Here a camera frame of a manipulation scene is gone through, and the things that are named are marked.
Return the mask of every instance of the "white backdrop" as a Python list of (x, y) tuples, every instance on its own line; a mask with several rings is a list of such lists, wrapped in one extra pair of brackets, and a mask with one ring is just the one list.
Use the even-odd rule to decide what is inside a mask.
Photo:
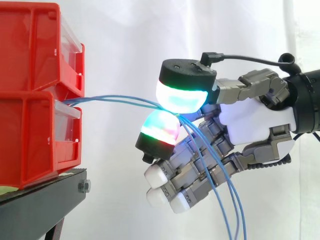
[[(203, 51), (274, 61), (284, 52), (296, 53), (291, 0), (57, 2), (86, 47), (86, 96), (123, 94), (155, 101), (162, 61), (199, 59)], [(214, 66), (219, 78), (231, 79), (264, 67), (232, 60)], [(103, 102), (84, 103), (82, 108), (81, 167), (88, 168), (92, 188), (65, 218), (62, 240), (227, 239), (213, 194), (179, 215), (169, 205), (149, 206), (145, 199), (149, 186), (143, 176), (148, 166), (135, 148), (149, 110)], [(303, 144), (299, 140), (292, 150), (291, 164), (232, 177), (244, 207), (249, 240), (318, 238), (320, 178), (313, 163), (319, 151), (312, 148), (317, 142), (311, 136), (301, 139)], [(300, 161), (308, 167), (301, 174)], [(218, 191), (234, 229), (228, 188), (221, 186)]]

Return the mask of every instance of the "blue wire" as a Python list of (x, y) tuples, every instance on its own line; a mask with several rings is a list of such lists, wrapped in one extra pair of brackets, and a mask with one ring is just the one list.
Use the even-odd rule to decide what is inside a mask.
[[(196, 126), (190, 126), (190, 121), (189, 121), (189, 124), (188, 126), (192, 129), (193, 127), (196, 128)], [(235, 201), (235, 197), (234, 197), (234, 194), (233, 194), (233, 190), (232, 190), (232, 187), (230, 185), (230, 183), (227, 181), (227, 185), (228, 185), (228, 188), (229, 188), (229, 191), (230, 191), (230, 195), (231, 195), (231, 199), (232, 199), (232, 203), (233, 203), (233, 206), (234, 206), (234, 210), (235, 210), (235, 216), (236, 216), (236, 231), (235, 231), (235, 237), (234, 239), (238, 239), (238, 234), (239, 234), (239, 226), (240, 226), (240, 219), (239, 219), (239, 213), (238, 213), (238, 208), (237, 208), (237, 204), (236, 204), (236, 201)]]
[(223, 203), (222, 203), (222, 201), (221, 201), (221, 198), (220, 198), (220, 196), (219, 196), (219, 193), (217, 192), (217, 189), (216, 189), (216, 187), (215, 187), (214, 181), (213, 181), (212, 178), (211, 178), (211, 175), (210, 175), (209, 170), (208, 170), (208, 168), (207, 168), (207, 166), (206, 166), (204, 157), (202, 156), (202, 154), (201, 154), (201, 152), (200, 152), (200, 150), (199, 150), (200, 148), (199, 148), (199, 146), (197, 145), (194, 137), (191, 135), (191, 133), (190, 133), (189, 129), (187, 128), (184, 120), (183, 120), (182, 118), (180, 118), (180, 117), (178, 117), (178, 119), (180, 120), (180, 123), (183, 125), (183, 127), (184, 127), (184, 129), (186, 130), (186, 132), (188, 133), (191, 141), (193, 142), (193, 144), (194, 144), (195, 147), (196, 147), (197, 153), (198, 153), (198, 155), (199, 155), (199, 157), (200, 157), (200, 159), (201, 159), (201, 162), (202, 162), (202, 165), (203, 165), (205, 174), (206, 174), (206, 178), (208, 179), (208, 181), (209, 181), (209, 183), (210, 183), (210, 185), (211, 185), (211, 187), (212, 187), (212, 189), (213, 189), (213, 191), (214, 191), (214, 193), (215, 193), (215, 195), (216, 195), (216, 198), (218, 199), (218, 202), (219, 202), (219, 205), (220, 205), (222, 214), (223, 214), (224, 222), (225, 222), (225, 225), (226, 225), (226, 228), (227, 228), (227, 231), (228, 231), (229, 239), (232, 240), (230, 225), (229, 225), (229, 222), (228, 222), (228, 218), (227, 218), (227, 214), (226, 214), (224, 205), (223, 205)]
[(187, 123), (187, 126), (189, 128), (191, 128), (195, 133), (197, 133), (200, 138), (204, 141), (205, 145), (207, 146), (207, 148), (209, 149), (210, 154), (215, 157), (216, 163), (219, 165), (219, 167), (222, 169), (225, 178), (227, 180), (227, 182), (230, 184), (235, 197), (237, 199), (237, 202), (239, 204), (239, 208), (240, 208), (240, 212), (241, 212), (241, 219), (242, 219), (242, 226), (243, 226), (243, 235), (244, 235), (244, 240), (247, 240), (247, 228), (246, 228), (246, 220), (245, 220), (245, 214), (244, 214), (244, 210), (241, 204), (241, 200), (239, 198), (238, 192), (234, 186), (234, 184), (232, 183), (232, 181), (230, 180), (228, 173), (224, 167), (224, 165), (222, 164), (219, 156), (217, 155), (216, 151), (213, 149), (213, 147), (211, 146), (211, 144), (208, 142), (207, 138), (203, 135), (203, 133), (192, 123), (190, 122), (188, 119), (186, 119), (184, 116), (181, 116), (181, 118)]
[(150, 106), (150, 105), (145, 105), (145, 104), (140, 104), (140, 103), (135, 103), (131, 101), (124, 101), (124, 100), (114, 100), (114, 99), (103, 99), (103, 98), (94, 98), (94, 97), (83, 97), (82, 99), (78, 99), (77, 101), (72, 101), (72, 100), (66, 100), (63, 103), (65, 104), (71, 104), (71, 107), (76, 106), (77, 104), (81, 103), (86, 103), (89, 101), (103, 101), (103, 102), (112, 102), (112, 103), (123, 103), (123, 104), (130, 104), (138, 107), (144, 107), (144, 108), (149, 108), (149, 109), (156, 109), (156, 110), (162, 110), (161, 108), (157, 106)]
[[(131, 100), (136, 100), (136, 101), (141, 101), (141, 102), (145, 102), (148, 104), (151, 104), (153, 106), (150, 105), (145, 105), (145, 104), (139, 104), (139, 103), (135, 103), (135, 102), (130, 102), (130, 101), (124, 101), (124, 100), (113, 100), (113, 99), (105, 99), (105, 98), (125, 98), (125, 99), (131, 99)], [(74, 98), (74, 99), (69, 99), (64, 101), (65, 104), (71, 104), (71, 107), (74, 107), (75, 105), (79, 104), (79, 103), (85, 103), (85, 102), (89, 102), (89, 101), (104, 101), (104, 102), (115, 102), (115, 103), (125, 103), (125, 104), (130, 104), (130, 105), (134, 105), (134, 106), (138, 106), (138, 107), (144, 107), (144, 108), (151, 108), (151, 109), (156, 109), (156, 110), (165, 110), (160, 104), (150, 101), (150, 100), (146, 100), (140, 97), (134, 97), (134, 96), (126, 96), (126, 95), (101, 95), (101, 96), (95, 96), (95, 97), (79, 97), (79, 98)], [(239, 208), (241, 211), (241, 217), (242, 217), (242, 224), (243, 224), (243, 234), (244, 234), (244, 240), (247, 239), (247, 232), (246, 232), (246, 224), (245, 224), (245, 218), (244, 218), (244, 213), (243, 213), (243, 208), (241, 205), (241, 201), (240, 198), (238, 196), (238, 193), (233, 185), (233, 183), (231, 182), (223, 164), (221, 163), (220, 158), (217, 156), (216, 151), (212, 148), (212, 146), (209, 144), (208, 140), (206, 139), (206, 137), (202, 134), (202, 132), (196, 127), (194, 126), (188, 119), (186, 119), (185, 117), (181, 116), (182, 118), (184, 118), (184, 121), (186, 121), (186, 124), (189, 125), (189, 127), (191, 129), (193, 129), (194, 132), (198, 133), (198, 135), (200, 136), (200, 138), (203, 140), (203, 142), (207, 145), (209, 152), (211, 153), (211, 155), (216, 158), (216, 162), (217, 164), (220, 166), (220, 168), (222, 169), (226, 179), (227, 179), (227, 183), (228, 183), (228, 187), (231, 193), (231, 198), (232, 198), (232, 202), (235, 208), (235, 212), (236, 212), (236, 217), (237, 217), (237, 227), (236, 227), (236, 234), (235, 234), (235, 239), (238, 238), (238, 232), (239, 232), (239, 214), (238, 214), (238, 209), (237, 209), (237, 205), (235, 203), (235, 199), (234, 199), (234, 195), (231, 192), (231, 189), (234, 191), (236, 199), (239, 203)]]
[(76, 102), (80, 101), (81, 103), (85, 103), (85, 102), (90, 102), (90, 101), (94, 101), (97, 99), (106, 99), (106, 98), (122, 98), (122, 99), (131, 99), (131, 100), (141, 101), (141, 102), (148, 103), (148, 104), (154, 105), (156, 107), (159, 107), (163, 110), (163, 107), (159, 103), (156, 103), (156, 102), (150, 101), (150, 100), (146, 100), (146, 99), (143, 99), (140, 97), (136, 97), (136, 96), (126, 96), (126, 95), (100, 95), (100, 96), (93, 96), (93, 97), (78, 97), (78, 98), (65, 100), (64, 103), (70, 104), (75, 101)]

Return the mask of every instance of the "black cable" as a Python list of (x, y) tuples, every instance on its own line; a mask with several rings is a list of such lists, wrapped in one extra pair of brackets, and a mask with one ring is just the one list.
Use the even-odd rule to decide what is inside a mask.
[(302, 135), (303, 135), (303, 133), (299, 133), (299, 134), (295, 135), (293, 140), (297, 141), (297, 139), (300, 138)]
[(276, 61), (268, 61), (268, 60), (250, 57), (250, 56), (224, 55), (223, 53), (216, 53), (216, 52), (203, 52), (200, 63), (210, 67), (211, 64), (221, 62), (225, 59), (244, 60), (244, 61), (250, 61), (250, 62), (277, 66), (277, 67), (284, 67), (284, 66), (288, 67), (288, 66), (292, 66), (295, 63), (295, 57), (290, 53), (286, 53), (286, 60), (290, 60), (290, 61), (276, 62)]
[(263, 164), (263, 163), (248, 164), (248, 170), (271, 168), (271, 167), (276, 167), (276, 166), (280, 166), (282, 164), (289, 164), (289, 163), (291, 163), (291, 156), (288, 154), (283, 159), (281, 159), (277, 162), (268, 163), (268, 164)]
[(320, 136), (318, 134), (316, 134), (315, 132), (313, 133), (313, 136), (315, 136), (315, 138), (320, 142)]
[(255, 57), (250, 57), (250, 56), (241, 56), (241, 55), (224, 55), (224, 59), (245, 60), (245, 61), (266, 64), (266, 65), (276, 66), (276, 67), (289, 66), (289, 65), (292, 65), (295, 63), (294, 58), (293, 58), (293, 61), (291, 61), (291, 62), (277, 62), (277, 61), (269, 61), (269, 60), (264, 60), (264, 59), (260, 59), (260, 58), (255, 58)]
[[(279, 57), (279, 63), (291, 63), (295, 61), (295, 57), (290, 53), (284, 53)], [(294, 76), (296, 74), (300, 74), (301, 68), (296, 64), (293, 63), (291, 65), (282, 65), (279, 67), (282, 71), (286, 72), (290, 76)]]

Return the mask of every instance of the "red plastic bin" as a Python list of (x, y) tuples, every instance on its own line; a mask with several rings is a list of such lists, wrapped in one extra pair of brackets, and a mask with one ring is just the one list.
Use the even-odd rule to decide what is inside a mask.
[(0, 91), (84, 97), (84, 52), (56, 3), (0, 1)]
[(82, 111), (50, 92), (0, 91), (0, 186), (23, 189), (81, 163)]

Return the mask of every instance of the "metal bolt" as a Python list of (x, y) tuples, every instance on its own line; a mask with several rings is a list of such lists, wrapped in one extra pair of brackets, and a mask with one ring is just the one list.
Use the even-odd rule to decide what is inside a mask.
[(82, 180), (79, 184), (78, 184), (78, 189), (81, 193), (89, 193), (91, 190), (91, 181), (89, 179), (86, 180)]

